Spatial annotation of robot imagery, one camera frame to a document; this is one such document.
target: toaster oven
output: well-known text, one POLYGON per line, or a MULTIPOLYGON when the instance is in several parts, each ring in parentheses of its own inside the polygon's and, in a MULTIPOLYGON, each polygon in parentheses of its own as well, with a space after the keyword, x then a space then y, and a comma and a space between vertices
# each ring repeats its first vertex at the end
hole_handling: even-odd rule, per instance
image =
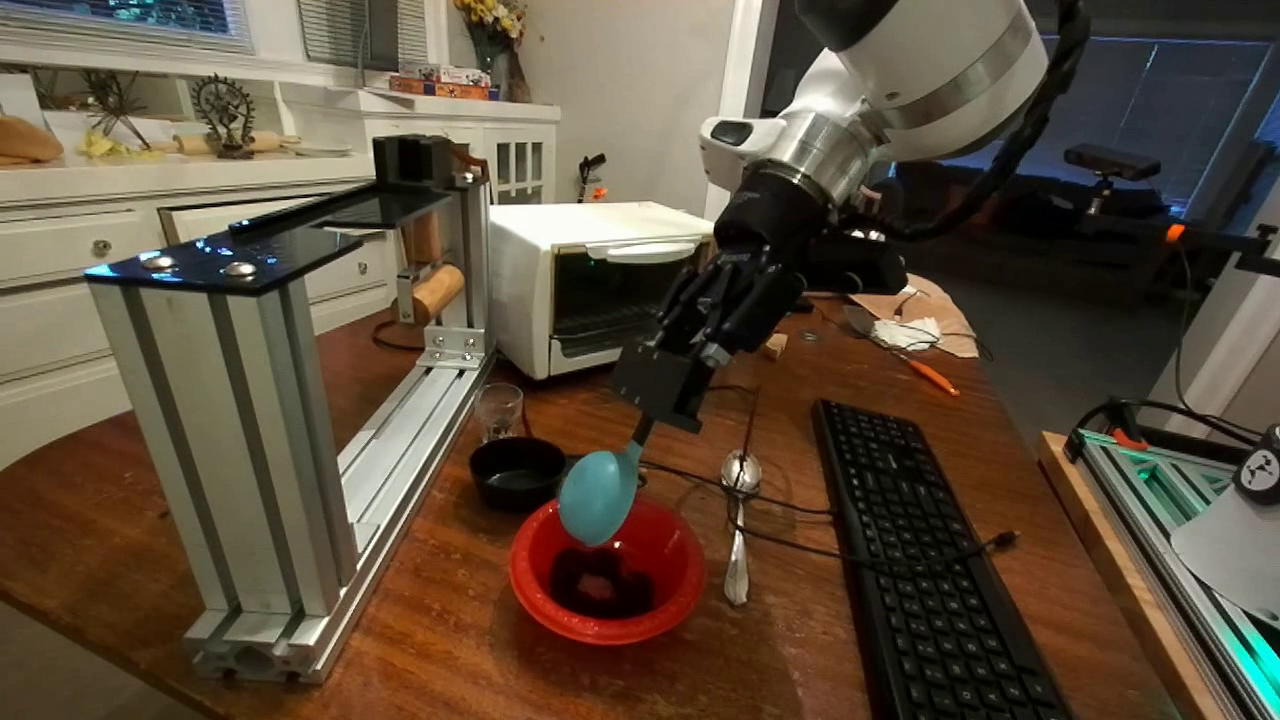
POLYGON ((664 205, 494 205, 488 232, 488 334, 532 380, 613 366, 713 246, 664 205))

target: black keyboard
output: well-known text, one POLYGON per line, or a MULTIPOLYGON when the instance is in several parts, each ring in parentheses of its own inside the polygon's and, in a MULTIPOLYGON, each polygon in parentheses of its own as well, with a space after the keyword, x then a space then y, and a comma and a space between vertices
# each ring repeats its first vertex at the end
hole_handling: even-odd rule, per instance
POLYGON ((822 400, 818 437, 875 712, 1074 717, 926 432, 822 400))

